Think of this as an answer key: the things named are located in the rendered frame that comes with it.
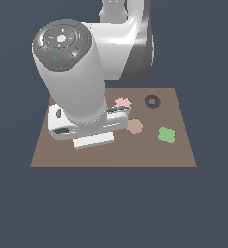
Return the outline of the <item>tan hexagon piece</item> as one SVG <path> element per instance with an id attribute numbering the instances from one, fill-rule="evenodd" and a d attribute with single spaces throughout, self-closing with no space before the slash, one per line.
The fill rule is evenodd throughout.
<path id="1" fill-rule="evenodd" d="M 128 121 L 126 129 L 131 134 L 139 134 L 143 130 L 143 124 L 139 119 L 131 119 Z"/>

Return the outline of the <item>brown board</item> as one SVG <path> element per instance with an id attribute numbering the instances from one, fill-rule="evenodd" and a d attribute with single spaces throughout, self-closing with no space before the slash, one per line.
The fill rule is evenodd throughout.
<path id="1" fill-rule="evenodd" d="M 76 150 L 71 140 L 54 139 L 46 126 L 38 138 L 31 162 L 33 168 L 63 167 L 190 167 L 196 166 L 176 91 L 173 88 L 107 88 L 109 107 L 119 97 L 131 102 L 131 119 L 139 119 L 143 130 L 131 134 L 114 132 L 114 142 Z M 173 129 L 175 142 L 158 139 L 159 128 Z"/>

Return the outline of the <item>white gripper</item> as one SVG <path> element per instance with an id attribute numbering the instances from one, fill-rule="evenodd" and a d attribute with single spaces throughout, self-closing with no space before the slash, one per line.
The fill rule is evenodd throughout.
<path id="1" fill-rule="evenodd" d="M 103 119 L 74 124 L 69 121 L 58 104 L 49 107 L 48 130 L 56 140 L 73 140 L 74 148 L 84 149 L 114 142 L 113 131 L 128 126 L 130 107 L 117 106 L 107 108 Z"/>

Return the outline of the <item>pink star-shaped piece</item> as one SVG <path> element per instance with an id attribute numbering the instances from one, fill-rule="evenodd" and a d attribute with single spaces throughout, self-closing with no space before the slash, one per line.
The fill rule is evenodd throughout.
<path id="1" fill-rule="evenodd" d="M 132 105 L 132 102 L 128 98 L 120 97 L 115 100 L 115 106 L 116 107 L 128 107 L 130 108 Z"/>

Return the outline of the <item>green clover-shaped piece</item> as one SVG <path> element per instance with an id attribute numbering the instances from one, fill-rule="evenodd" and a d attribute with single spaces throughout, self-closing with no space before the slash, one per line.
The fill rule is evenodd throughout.
<path id="1" fill-rule="evenodd" d="M 168 129 L 166 127 L 159 128 L 158 139 L 167 143 L 175 142 L 175 134 L 176 132 L 173 129 Z"/>

